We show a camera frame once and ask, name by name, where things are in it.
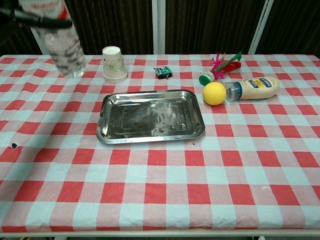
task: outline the small green toy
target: small green toy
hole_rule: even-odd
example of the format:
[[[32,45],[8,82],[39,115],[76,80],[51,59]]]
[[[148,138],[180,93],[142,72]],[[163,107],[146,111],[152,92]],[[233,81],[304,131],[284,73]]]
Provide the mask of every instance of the small green toy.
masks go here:
[[[167,66],[162,66],[160,68],[154,68],[154,69],[158,79],[168,79],[172,77],[172,71]]]

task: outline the plastic bottle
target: plastic bottle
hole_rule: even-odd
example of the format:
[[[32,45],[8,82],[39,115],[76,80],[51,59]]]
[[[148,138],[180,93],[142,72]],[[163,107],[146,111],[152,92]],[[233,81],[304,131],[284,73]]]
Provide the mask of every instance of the plastic bottle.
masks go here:
[[[25,12],[54,19],[71,19],[64,0],[19,0]],[[86,60],[76,28],[36,28],[59,72],[65,77],[81,77]]]
[[[277,94],[280,85],[276,78],[270,76],[257,77],[236,82],[223,83],[226,99],[267,99]]]

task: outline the yellow ball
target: yellow ball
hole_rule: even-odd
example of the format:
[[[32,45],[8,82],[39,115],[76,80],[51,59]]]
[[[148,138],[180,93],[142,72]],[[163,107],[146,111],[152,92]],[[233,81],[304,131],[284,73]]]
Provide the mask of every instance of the yellow ball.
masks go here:
[[[205,85],[202,95],[207,104],[219,105],[225,100],[227,91],[222,83],[213,81]]]

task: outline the red and white checkered tablecloth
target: red and white checkered tablecloth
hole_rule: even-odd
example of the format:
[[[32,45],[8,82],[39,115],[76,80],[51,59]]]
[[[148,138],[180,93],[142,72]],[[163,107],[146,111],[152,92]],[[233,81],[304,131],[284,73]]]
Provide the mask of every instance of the red and white checkered tablecloth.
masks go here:
[[[0,57],[0,231],[320,229],[320,60],[245,55],[224,81],[275,77],[277,96],[209,106],[198,77],[212,56],[126,55],[117,84],[100,56],[76,79],[45,55]],[[173,89],[196,94],[202,137],[97,140],[104,96]]]

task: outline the metal tray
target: metal tray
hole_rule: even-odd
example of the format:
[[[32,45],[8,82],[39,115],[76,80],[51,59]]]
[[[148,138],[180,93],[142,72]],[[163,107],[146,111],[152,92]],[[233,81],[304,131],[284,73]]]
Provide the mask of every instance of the metal tray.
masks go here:
[[[205,132],[188,90],[115,93],[103,99],[96,136],[104,144],[194,139]]]

